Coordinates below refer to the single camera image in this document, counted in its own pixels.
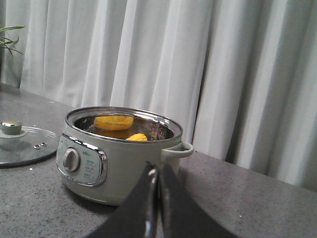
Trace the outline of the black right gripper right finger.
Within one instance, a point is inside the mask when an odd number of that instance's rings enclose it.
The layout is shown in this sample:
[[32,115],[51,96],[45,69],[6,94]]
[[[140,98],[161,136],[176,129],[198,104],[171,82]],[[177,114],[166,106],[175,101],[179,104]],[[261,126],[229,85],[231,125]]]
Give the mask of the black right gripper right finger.
[[159,170],[161,220],[165,238],[235,238],[210,217],[180,183],[170,165]]

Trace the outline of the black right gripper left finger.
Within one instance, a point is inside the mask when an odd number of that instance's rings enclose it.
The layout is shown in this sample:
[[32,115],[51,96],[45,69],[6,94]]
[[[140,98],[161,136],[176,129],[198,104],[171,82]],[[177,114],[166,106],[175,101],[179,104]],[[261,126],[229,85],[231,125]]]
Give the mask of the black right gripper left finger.
[[88,238],[154,238],[157,231],[157,167],[146,166],[132,191]]

